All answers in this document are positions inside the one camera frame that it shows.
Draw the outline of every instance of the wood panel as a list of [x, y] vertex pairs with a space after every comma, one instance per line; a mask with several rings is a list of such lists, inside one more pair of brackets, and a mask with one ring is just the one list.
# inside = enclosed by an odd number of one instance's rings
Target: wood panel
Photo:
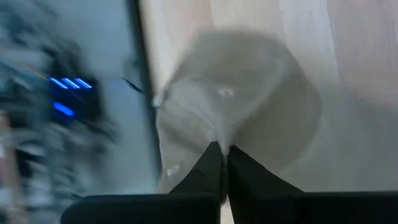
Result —
[[394, 0], [328, 2], [342, 84], [394, 106], [398, 105], [396, 6]]
[[311, 78], [398, 106], [395, 0], [146, 0], [142, 7], [157, 91], [195, 34], [234, 27], [282, 39]]

